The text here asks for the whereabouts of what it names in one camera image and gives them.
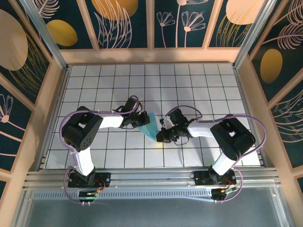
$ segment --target flower illustration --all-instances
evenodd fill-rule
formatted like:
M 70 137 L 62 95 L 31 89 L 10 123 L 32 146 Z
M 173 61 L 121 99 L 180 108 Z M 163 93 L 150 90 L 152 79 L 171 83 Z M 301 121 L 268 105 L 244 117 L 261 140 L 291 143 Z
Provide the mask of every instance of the flower illustration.
M 173 16 L 172 16 L 171 12 L 169 12 L 169 13 L 165 12 L 163 14 L 161 12 L 159 12 L 159 13 L 157 13 L 157 19 L 161 26 L 163 44 L 164 44 L 164 47 L 166 48 L 163 27 L 169 26 L 169 25 L 174 25 L 176 23 L 176 21 L 173 20 Z
M 7 123 L 9 121 L 9 114 L 13 106 L 13 98 L 6 97 L 6 102 L 3 94 L 0 94 L 0 121 Z
M 191 31 L 197 31 L 205 28 L 203 11 L 201 13 L 193 12 L 188 17 L 188 11 L 182 13 L 182 22 L 185 31 L 185 38 L 184 38 L 184 47 L 186 47 L 186 38 L 187 33 Z
M 208 2 L 208 0 L 177 0 L 177 3 L 180 6 L 200 4 L 200 3 L 205 3 L 205 2 Z

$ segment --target mounting plate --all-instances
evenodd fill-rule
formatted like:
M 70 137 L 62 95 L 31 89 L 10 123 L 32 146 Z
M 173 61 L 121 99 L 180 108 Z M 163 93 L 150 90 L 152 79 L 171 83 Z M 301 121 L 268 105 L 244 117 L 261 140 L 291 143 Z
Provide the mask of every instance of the mounting plate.
M 95 184 L 87 185 L 85 181 L 77 177 L 75 173 L 69 175 L 68 187 L 69 188 L 99 188 L 100 184 L 102 187 L 109 187 L 110 184 L 110 173 L 95 173 Z
M 229 170 L 222 178 L 219 180 L 219 182 L 214 182 L 209 177 L 209 171 L 194 171 L 194 180 L 196 186 L 201 185 L 229 185 L 230 183 L 226 180 L 230 180 L 232 184 L 237 184 L 235 172 L 233 170 Z

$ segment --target white tile grid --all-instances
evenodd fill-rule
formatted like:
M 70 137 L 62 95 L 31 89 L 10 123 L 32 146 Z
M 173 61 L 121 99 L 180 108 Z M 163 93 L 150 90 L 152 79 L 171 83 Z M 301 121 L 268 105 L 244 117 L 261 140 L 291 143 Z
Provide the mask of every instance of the white tile grid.
M 116 109 L 130 95 L 137 95 L 140 101 L 145 101 L 145 110 L 155 113 L 158 130 L 159 119 L 177 105 L 196 107 L 204 119 L 217 119 L 229 113 L 245 114 L 232 67 L 228 64 L 73 66 L 46 168 L 66 168 L 73 162 L 59 140 L 59 126 L 64 116 L 81 105 L 95 110 Z M 181 107 L 181 110 L 188 119 L 196 117 L 192 109 Z M 248 126 L 246 119 L 240 121 Z M 220 155 L 220 149 L 213 138 L 191 138 L 182 146 L 163 145 L 138 129 L 108 128 L 99 129 L 91 145 L 91 155 L 97 168 L 189 167 L 211 165 Z M 252 154 L 243 164 L 257 165 L 257 158 L 257 154 Z

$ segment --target yellow oval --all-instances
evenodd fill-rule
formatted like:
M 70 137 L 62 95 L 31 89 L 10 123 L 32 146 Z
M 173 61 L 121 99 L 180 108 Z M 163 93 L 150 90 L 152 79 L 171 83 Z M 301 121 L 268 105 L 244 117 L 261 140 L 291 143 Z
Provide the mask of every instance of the yellow oval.
M 116 1 L 120 5 L 121 9 L 125 8 L 129 17 L 137 11 L 138 0 L 92 0 L 92 3 L 98 13 L 103 17 L 110 20 L 121 20 L 123 17 L 118 14 Z
M 73 46 L 78 41 L 75 29 L 63 20 L 51 20 L 46 26 L 59 45 Z
M 261 78 L 265 83 L 272 83 L 279 76 L 283 65 L 282 54 L 276 49 L 265 52 L 261 61 Z
M 19 70 L 27 60 L 27 35 L 16 19 L 1 9 L 0 21 L 0 65 Z
M 248 25 L 254 22 L 264 0 L 228 0 L 226 16 L 236 25 Z

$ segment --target yellow circle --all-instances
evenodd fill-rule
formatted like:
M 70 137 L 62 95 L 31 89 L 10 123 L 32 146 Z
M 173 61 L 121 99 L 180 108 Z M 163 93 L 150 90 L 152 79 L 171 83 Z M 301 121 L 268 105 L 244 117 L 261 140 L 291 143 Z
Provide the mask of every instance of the yellow circle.
M 27 60 L 27 35 L 16 19 L 1 9 L 0 21 L 0 65 L 19 70 Z
M 123 16 L 119 16 L 116 1 L 121 9 L 125 8 L 129 17 L 137 11 L 138 0 L 92 0 L 92 3 L 103 17 L 110 20 L 121 20 Z
M 73 46 L 78 41 L 76 31 L 63 20 L 51 20 L 46 26 L 59 45 Z
M 228 0 L 226 16 L 236 25 L 248 25 L 254 22 L 264 0 Z
M 265 83 L 272 83 L 279 76 L 283 64 L 282 54 L 276 49 L 265 52 L 261 61 L 261 78 Z

